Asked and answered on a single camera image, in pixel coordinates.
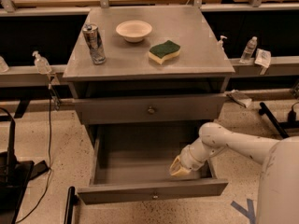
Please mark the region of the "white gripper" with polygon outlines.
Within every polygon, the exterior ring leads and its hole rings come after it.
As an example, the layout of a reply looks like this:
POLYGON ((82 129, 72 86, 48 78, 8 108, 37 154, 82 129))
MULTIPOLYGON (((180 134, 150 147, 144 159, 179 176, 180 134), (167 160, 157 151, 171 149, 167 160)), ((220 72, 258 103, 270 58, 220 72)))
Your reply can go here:
POLYGON ((206 161, 206 151, 202 145, 187 145, 176 156, 169 168, 171 176, 185 176, 199 170, 206 161))

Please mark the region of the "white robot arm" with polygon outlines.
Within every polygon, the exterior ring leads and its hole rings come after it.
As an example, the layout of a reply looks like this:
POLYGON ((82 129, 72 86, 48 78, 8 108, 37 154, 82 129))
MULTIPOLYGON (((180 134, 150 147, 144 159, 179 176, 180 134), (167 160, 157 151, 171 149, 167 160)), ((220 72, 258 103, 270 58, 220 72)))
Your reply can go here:
POLYGON ((299 224, 299 137, 282 140, 234 133, 208 122, 170 166, 172 176, 188 175, 224 149, 262 166, 255 224, 299 224))

